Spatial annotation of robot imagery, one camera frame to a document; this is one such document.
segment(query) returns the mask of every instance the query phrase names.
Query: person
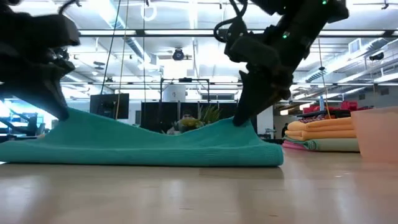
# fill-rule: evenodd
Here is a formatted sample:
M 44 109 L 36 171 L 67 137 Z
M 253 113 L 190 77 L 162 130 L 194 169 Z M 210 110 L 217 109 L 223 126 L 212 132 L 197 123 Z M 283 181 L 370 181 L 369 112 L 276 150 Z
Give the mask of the person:
M 284 128 L 282 128 L 282 138 L 285 137 L 285 131 L 287 130 L 288 123 L 285 123 Z

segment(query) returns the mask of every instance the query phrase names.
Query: red object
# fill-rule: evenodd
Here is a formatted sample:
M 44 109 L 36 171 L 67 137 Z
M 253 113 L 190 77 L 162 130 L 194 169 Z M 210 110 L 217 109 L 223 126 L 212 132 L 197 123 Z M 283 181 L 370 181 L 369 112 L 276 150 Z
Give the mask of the red object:
M 358 110 L 358 102 L 357 101 L 343 101 L 341 104 L 341 109 L 356 111 Z

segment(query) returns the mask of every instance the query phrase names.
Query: ceiling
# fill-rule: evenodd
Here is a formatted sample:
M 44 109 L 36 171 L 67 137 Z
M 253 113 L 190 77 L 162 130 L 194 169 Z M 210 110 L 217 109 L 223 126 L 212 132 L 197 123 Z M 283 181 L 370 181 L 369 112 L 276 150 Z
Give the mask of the ceiling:
M 22 4 L 13 7 L 17 12 L 28 12 L 33 16 L 56 13 L 64 0 L 25 0 Z M 149 8 L 144 7 L 144 1 L 138 0 L 80 0 L 81 7 L 71 6 L 66 11 L 66 16 L 73 20 L 79 29 L 109 30 L 116 16 L 122 27 L 128 29 L 213 29 L 217 23 L 235 16 L 233 8 L 225 0 L 152 0 Z M 398 9 L 395 4 L 398 1 L 388 1 L 391 7 L 382 10 L 384 1 L 347 0 L 350 17 L 344 21 L 327 24 L 325 29 L 332 30 L 391 30 L 398 27 Z M 250 4 L 244 21 L 248 29 L 265 29 L 271 24 L 276 24 L 279 16 L 270 16 L 257 6 Z M 348 44 L 357 38 L 321 38 L 314 41 L 311 53 L 303 60 L 294 73 L 295 82 L 322 82 L 320 77 L 313 75 L 322 65 L 327 68 L 325 81 L 334 83 L 346 77 L 350 77 L 363 71 L 364 74 L 355 79 L 348 79 L 345 83 L 371 82 L 372 79 L 384 75 L 380 68 L 384 63 L 390 62 L 386 73 L 395 70 L 396 46 L 395 39 L 391 38 L 383 42 L 382 48 L 362 49 L 356 55 L 346 54 Z M 135 46 L 139 46 L 145 52 L 147 59 L 152 58 L 152 64 L 143 63 L 137 52 L 120 37 L 82 37 L 81 45 L 70 47 L 68 52 L 70 60 L 75 64 L 76 70 L 69 74 L 63 82 L 102 82 L 104 77 L 112 78 L 119 82 L 159 82 L 161 75 L 165 78 L 210 78 L 214 82 L 235 82 L 238 79 L 238 70 L 245 70 L 244 63 L 233 63 L 223 54 L 224 44 L 212 37 L 134 37 Z M 361 39 L 364 48 L 369 47 L 375 38 Z M 181 48 L 188 60 L 175 62 L 171 59 L 176 48 Z M 383 51 L 383 60 L 371 62 L 367 59 L 371 54 Z M 102 62 L 108 66 L 98 66 L 94 62 Z M 121 87 L 124 92 L 134 89 L 136 98 L 140 98 L 146 88 L 151 91 L 153 98 L 158 97 L 159 84 L 143 85 L 111 85 L 106 86 L 105 92 L 113 92 Z M 85 98 L 89 94 L 97 94 L 100 85 L 65 85 L 66 97 Z M 201 88 L 200 85 L 191 87 L 190 90 Z M 227 89 L 237 90 L 237 85 L 212 86 L 211 91 L 217 88 L 218 93 L 229 92 Z M 343 86 L 330 88 L 331 92 L 338 93 L 350 91 L 355 86 Z M 294 85 L 292 99 L 306 99 L 324 94 L 320 86 Z

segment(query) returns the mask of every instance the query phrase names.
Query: pink container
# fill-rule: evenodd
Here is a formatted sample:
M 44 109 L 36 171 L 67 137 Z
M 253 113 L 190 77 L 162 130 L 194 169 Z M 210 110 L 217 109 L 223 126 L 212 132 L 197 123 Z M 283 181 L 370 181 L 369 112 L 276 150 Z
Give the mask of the pink container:
M 398 106 L 351 112 L 363 159 L 398 162 Z

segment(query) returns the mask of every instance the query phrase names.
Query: black monitor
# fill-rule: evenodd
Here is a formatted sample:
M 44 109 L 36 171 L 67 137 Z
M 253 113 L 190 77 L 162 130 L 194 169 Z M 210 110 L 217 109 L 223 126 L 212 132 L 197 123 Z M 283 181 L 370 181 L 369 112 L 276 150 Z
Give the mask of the black monitor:
M 90 113 L 116 119 L 118 111 L 118 119 L 129 119 L 129 94 L 120 94 L 119 110 L 118 99 L 119 94 L 91 95 Z

